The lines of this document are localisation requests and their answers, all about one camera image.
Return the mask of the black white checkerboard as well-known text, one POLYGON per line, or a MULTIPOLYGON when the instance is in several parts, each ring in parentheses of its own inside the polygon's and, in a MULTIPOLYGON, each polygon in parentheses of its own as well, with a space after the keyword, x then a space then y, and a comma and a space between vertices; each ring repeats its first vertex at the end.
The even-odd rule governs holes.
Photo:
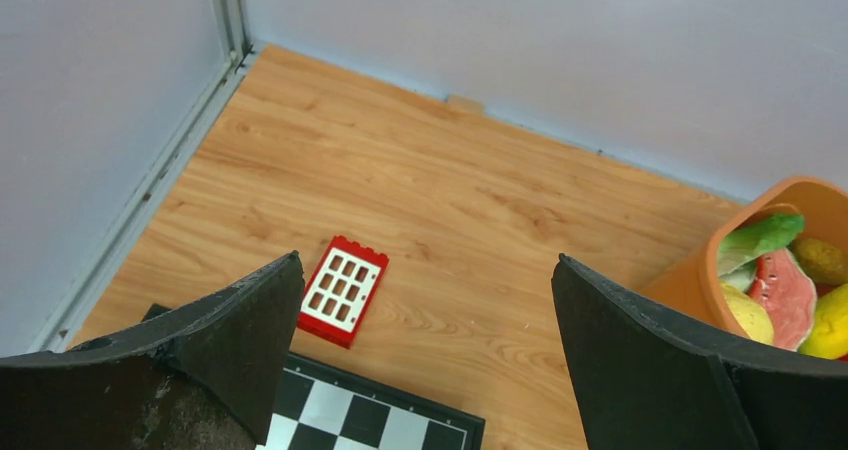
POLYGON ((290 352, 264 449, 479 449, 485 420, 290 352))

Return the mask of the green toy lettuce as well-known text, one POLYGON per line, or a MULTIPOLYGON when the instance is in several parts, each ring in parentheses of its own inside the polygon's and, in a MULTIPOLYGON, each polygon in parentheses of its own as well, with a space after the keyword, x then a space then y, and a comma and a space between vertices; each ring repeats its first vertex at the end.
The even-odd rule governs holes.
POLYGON ((720 283, 747 293, 756 278, 757 260, 788 247, 804 227, 800 214, 775 213, 730 232, 716 253, 720 283))

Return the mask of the toy watermelon slice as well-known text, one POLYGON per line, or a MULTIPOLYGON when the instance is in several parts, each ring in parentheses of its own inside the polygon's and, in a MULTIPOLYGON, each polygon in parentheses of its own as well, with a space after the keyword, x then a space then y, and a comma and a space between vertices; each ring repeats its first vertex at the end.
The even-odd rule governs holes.
POLYGON ((815 284, 792 252, 783 248, 757 259, 748 296, 767 312, 774 329, 772 345, 797 351, 811 333, 817 303, 815 284))

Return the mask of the red toy window block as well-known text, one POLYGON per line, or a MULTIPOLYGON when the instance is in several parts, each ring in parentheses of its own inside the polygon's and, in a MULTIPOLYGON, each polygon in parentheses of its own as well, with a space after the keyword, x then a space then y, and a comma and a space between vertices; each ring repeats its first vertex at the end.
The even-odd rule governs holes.
POLYGON ((310 278, 297 327, 349 349, 389 266, 389 257, 334 236, 310 278))

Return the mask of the yellow toy corn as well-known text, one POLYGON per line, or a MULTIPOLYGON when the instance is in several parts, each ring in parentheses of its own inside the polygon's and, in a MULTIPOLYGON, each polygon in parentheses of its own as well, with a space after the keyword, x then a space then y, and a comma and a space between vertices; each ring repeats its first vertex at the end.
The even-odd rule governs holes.
POLYGON ((836 287, 820 297, 814 322, 799 353, 835 360, 847 354, 847 285, 836 287))

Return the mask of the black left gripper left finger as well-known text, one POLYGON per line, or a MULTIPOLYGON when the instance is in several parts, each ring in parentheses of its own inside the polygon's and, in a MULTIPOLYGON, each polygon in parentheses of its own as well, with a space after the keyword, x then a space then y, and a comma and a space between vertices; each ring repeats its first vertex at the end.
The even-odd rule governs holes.
POLYGON ((230 286, 67 351, 1 361, 5 449, 252 449, 300 312, 290 252, 230 286))

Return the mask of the yellow toy pear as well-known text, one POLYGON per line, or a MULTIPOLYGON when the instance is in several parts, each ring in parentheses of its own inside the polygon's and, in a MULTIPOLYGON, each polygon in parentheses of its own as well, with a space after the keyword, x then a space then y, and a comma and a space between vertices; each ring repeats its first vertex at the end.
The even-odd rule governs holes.
POLYGON ((723 297, 748 338, 766 345, 774 342, 774 328, 766 310, 744 292, 722 282, 723 297))

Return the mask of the brown toy potato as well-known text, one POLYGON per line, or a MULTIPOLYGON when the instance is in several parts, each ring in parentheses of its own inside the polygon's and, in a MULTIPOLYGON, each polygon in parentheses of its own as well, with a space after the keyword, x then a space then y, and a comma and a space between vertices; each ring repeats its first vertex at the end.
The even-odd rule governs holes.
POLYGON ((847 253, 816 238, 796 239, 790 249, 802 270, 818 284, 847 283, 847 253))

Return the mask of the orange plastic basket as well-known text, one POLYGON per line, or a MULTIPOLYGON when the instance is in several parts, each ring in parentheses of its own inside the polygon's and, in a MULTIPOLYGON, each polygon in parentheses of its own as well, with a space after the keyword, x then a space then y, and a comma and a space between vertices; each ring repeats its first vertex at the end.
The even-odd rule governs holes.
POLYGON ((803 237, 847 249, 847 192, 825 180, 793 176, 741 207, 694 251, 637 292, 680 313, 740 337, 746 335, 725 304, 716 273, 723 238, 774 213, 800 214, 803 237))

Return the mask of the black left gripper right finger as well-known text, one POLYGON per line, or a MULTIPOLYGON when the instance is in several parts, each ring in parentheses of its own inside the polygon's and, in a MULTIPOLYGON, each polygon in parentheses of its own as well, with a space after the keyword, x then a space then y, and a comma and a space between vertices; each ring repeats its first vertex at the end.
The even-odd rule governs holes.
POLYGON ((847 366, 739 337, 561 255, 553 301, 592 449, 843 449, 847 366))

